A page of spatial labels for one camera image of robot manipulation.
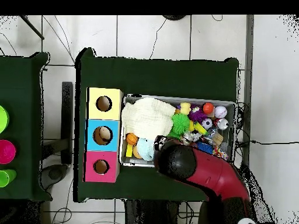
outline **table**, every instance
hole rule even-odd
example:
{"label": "table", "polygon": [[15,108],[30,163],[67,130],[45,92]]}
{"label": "table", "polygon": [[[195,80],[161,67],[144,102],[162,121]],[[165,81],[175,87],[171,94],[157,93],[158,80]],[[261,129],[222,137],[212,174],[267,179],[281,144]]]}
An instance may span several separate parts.
{"label": "table", "polygon": [[199,189],[148,167],[121,166],[116,183],[82,181],[86,88],[115,88],[124,94],[237,101],[238,60],[166,61],[95,57],[91,48],[77,56],[75,93],[74,201],[85,198],[204,201]]}
{"label": "table", "polygon": [[16,145],[12,162],[0,169],[15,169],[17,177],[0,188],[2,199],[51,200],[39,182],[41,160],[40,71],[48,54],[37,52],[29,58],[0,57],[0,105],[9,113],[9,125],[0,134]]}

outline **gray plastic bin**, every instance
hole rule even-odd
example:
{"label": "gray plastic bin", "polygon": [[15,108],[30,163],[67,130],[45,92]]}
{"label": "gray plastic bin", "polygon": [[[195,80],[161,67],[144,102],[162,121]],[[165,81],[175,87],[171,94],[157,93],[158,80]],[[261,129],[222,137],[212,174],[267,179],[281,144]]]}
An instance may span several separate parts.
{"label": "gray plastic bin", "polygon": [[[227,109],[226,119],[229,123],[229,127],[225,131],[218,130],[219,134],[223,136],[223,142],[228,143],[228,161],[234,160],[234,147],[236,140],[236,124],[237,124],[237,114],[238,108],[237,104],[232,101],[219,101],[219,100],[199,100],[199,99],[188,99],[188,98],[174,98],[174,97],[163,97],[163,96],[150,96],[150,95],[136,95],[127,94],[123,98],[123,106],[129,102],[133,104],[136,100],[141,98],[151,97],[163,102],[169,103],[176,107],[182,102],[188,102],[193,104],[203,105],[206,102],[212,103],[215,107],[224,106]],[[137,159],[136,157],[126,157],[127,141],[126,135],[124,133],[123,125],[121,125],[121,135],[120,135],[120,148],[119,148],[119,161],[124,166],[142,166],[142,167],[153,167],[153,161],[147,162],[143,159]]]}

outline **stacked cubes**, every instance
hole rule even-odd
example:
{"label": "stacked cubes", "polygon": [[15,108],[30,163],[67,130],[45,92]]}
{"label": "stacked cubes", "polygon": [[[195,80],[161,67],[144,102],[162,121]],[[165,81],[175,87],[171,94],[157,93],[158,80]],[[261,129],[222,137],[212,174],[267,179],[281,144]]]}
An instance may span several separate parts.
{"label": "stacked cubes", "polygon": [[83,181],[116,181],[122,98],[119,89],[87,88]]}

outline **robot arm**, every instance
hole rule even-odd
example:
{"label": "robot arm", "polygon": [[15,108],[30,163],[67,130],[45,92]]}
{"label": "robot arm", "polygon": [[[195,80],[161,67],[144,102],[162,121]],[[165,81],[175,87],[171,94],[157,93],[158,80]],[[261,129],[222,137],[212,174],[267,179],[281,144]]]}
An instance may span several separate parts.
{"label": "robot arm", "polygon": [[222,213],[219,224],[256,224],[246,185],[228,162],[165,136],[154,146],[158,171],[202,189]]}

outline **lime green cup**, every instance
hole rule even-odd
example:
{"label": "lime green cup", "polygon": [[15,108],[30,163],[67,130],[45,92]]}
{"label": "lime green cup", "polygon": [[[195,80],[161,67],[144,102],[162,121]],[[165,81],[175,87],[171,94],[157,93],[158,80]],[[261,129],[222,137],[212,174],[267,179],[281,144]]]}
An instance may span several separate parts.
{"label": "lime green cup", "polygon": [[0,133],[5,130],[9,123],[8,112],[0,106]]}
{"label": "lime green cup", "polygon": [[0,187],[6,187],[16,177],[16,171],[12,169],[0,170]]}

